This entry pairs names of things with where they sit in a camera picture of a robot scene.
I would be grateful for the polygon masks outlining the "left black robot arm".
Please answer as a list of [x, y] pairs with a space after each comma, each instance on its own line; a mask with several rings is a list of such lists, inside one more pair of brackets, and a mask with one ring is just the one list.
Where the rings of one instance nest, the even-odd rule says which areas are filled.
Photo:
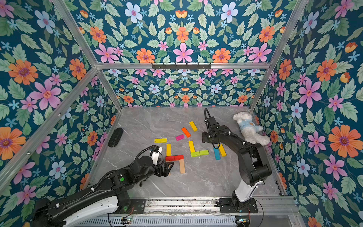
[[128, 190], [151, 176], [167, 177], [174, 167], [161, 157], [162, 148], [152, 145], [142, 150], [134, 161], [107, 172], [94, 185], [70, 196], [45, 198], [36, 202], [31, 217], [32, 227], [74, 227], [88, 219], [132, 211]]

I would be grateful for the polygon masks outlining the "long yellow block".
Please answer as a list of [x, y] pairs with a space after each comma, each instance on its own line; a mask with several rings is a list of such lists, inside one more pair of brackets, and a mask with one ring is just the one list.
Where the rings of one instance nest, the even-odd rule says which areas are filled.
[[219, 149], [219, 152], [220, 152], [221, 157], [226, 157], [226, 151], [225, 151], [225, 149], [224, 149], [224, 147], [223, 147], [222, 144], [220, 144], [220, 146], [219, 146], [218, 149]]
[[166, 156], [170, 157], [171, 155], [172, 155], [171, 144], [167, 144], [166, 145]]

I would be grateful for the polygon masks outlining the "red block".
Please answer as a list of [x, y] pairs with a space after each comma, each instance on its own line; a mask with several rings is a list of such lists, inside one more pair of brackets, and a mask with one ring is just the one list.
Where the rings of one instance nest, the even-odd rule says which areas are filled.
[[174, 160], [175, 161], [179, 161], [179, 160], [183, 160], [183, 159], [184, 159], [184, 156], [183, 155], [174, 156]]
[[166, 162], [172, 162], [172, 161], [175, 161], [175, 157], [174, 157], [174, 156], [167, 156], [167, 157], [165, 157], [165, 161], [166, 161]]

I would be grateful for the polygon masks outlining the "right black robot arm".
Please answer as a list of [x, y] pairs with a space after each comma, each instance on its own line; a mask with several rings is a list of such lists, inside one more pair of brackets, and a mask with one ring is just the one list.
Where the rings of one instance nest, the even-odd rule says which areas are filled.
[[252, 115], [248, 112], [233, 115], [242, 137], [227, 126], [220, 125], [208, 109], [204, 110], [204, 117], [207, 130], [202, 133], [202, 142], [212, 144], [216, 149], [226, 145], [237, 155], [241, 182], [233, 191], [231, 206], [241, 211], [253, 203], [255, 189], [272, 174], [264, 148], [270, 143], [270, 139], [259, 134], [263, 128], [253, 122]]

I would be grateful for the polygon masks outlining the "natural wood block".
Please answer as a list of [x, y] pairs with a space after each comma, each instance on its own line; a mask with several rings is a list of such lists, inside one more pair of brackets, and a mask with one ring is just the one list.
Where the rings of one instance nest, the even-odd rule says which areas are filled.
[[181, 174], [185, 174], [185, 163], [184, 163], [184, 159], [179, 160], [179, 165], [180, 165], [180, 173]]

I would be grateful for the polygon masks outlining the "small lime green block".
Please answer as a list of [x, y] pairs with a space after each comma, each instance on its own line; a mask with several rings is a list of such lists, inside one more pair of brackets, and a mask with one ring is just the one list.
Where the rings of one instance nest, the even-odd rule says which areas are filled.
[[209, 151], [208, 150], [201, 150], [199, 151], [199, 155], [200, 156], [205, 156], [205, 155], [208, 155], [209, 154]]

